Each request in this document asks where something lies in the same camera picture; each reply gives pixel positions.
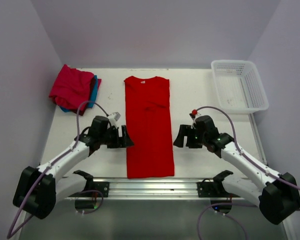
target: gray floor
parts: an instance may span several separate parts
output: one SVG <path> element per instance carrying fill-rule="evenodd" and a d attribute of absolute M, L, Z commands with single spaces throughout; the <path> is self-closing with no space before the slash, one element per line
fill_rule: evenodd
<path fill-rule="evenodd" d="M 75 214 L 74 201 L 57 204 L 44 220 L 33 218 L 20 240 L 196 240 L 202 200 L 109 200 L 95 213 Z M 258 208 L 232 207 L 230 213 L 246 228 L 250 240 L 286 240 L 283 225 L 269 223 Z M 241 228 L 207 211 L 201 222 L 205 240 L 243 240 Z"/>

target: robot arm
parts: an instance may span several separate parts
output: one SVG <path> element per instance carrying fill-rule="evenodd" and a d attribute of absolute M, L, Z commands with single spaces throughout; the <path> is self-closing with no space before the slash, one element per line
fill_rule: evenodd
<path fill-rule="evenodd" d="M 199 149 L 205 146 L 209 152 L 234 165 L 249 179 L 241 179 L 231 171 L 224 171 L 213 178 L 220 190 L 240 196 L 258 206 L 264 217 L 276 225 L 300 208 L 299 191 L 268 175 L 278 176 L 297 185 L 291 174 L 280 174 L 271 169 L 247 153 L 240 145 L 238 150 L 234 138 L 227 133 L 219 133 L 210 116 L 201 116 L 198 113 L 191 113 L 190 116 L 193 120 L 192 125 L 180 126 L 173 145 L 183 148 L 184 137 L 187 136 L 186 147 Z M 254 164 L 247 161 L 242 153 Z"/>
<path fill-rule="evenodd" d="M 108 117 L 96 116 L 88 128 L 88 133 L 83 131 L 77 143 L 73 141 L 63 152 L 37 168 L 28 166 L 24 169 L 13 198 L 13 205 L 21 206 L 29 189 L 43 173 L 44 176 L 35 186 L 23 207 L 23 210 L 39 219 L 47 217 L 58 201 L 81 191 L 92 190 L 93 176 L 88 173 L 78 170 L 67 178 L 63 176 L 97 151 L 101 145 L 106 145 L 110 149 L 134 145 L 125 125 L 121 126 L 122 136 L 119 136 L 117 127 L 119 118 L 118 112 Z"/>

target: red cloth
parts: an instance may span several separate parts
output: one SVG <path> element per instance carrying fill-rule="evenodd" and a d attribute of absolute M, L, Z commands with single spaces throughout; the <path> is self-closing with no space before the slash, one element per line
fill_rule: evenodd
<path fill-rule="evenodd" d="M 124 82 L 126 127 L 134 143 L 126 149 L 127 177 L 174 176 L 169 80 L 130 76 Z"/>
<path fill-rule="evenodd" d="M 89 100 L 96 83 L 94 81 L 91 88 L 93 79 L 94 74 L 92 72 L 80 71 L 65 64 L 56 77 L 49 98 L 52 98 L 55 104 L 63 108 L 78 109 L 82 102 Z"/>

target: folded clothes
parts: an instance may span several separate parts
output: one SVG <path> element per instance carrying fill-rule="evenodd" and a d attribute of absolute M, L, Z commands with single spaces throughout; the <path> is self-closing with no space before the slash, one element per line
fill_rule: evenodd
<path fill-rule="evenodd" d="M 90 99 L 96 79 L 92 72 L 80 71 L 63 65 L 52 86 L 49 98 L 68 110 L 77 110 L 80 104 Z M 87 104 L 81 107 L 80 115 L 83 115 Z"/>
<path fill-rule="evenodd" d="M 102 79 L 100 79 L 100 78 L 98 79 L 97 75 L 94 75 L 94 79 L 95 79 L 95 85 L 93 87 L 93 90 L 91 92 L 90 99 L 89 99 L 90 101 L 93 101 L 93 102 L 95 102 L 97 100 L 97 94 L 98 94 L 99 86 L 100 86 L 101 81 L 102 81 Z M 86 108 L 92 109 L 93 106 L 94 106 L 94 104 L 89 102 L 86 105 Z M 75 110 L 69 110 L 69 109 L 66 109 L 65 107 L 62 107 L 62 106 L 60 106 L 60 109 L 62 111 L 64 111 L 65 113 L 68 113 L 68 112 L 77 113 L 77 109 L 75 109 Z"/>

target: folded red shirt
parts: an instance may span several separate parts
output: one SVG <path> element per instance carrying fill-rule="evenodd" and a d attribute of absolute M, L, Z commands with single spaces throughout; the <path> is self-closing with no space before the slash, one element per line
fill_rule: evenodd
<path fill-rule="evenodd" d="M 90 99 L 95 84 L 92 72 L 80 71 L 65 64 L 55 79 L 49 98 L 63 108 L 75 110 L 82 102 Z M 87 103 L 81 107 L 81 112 L 86 107 Z"/>

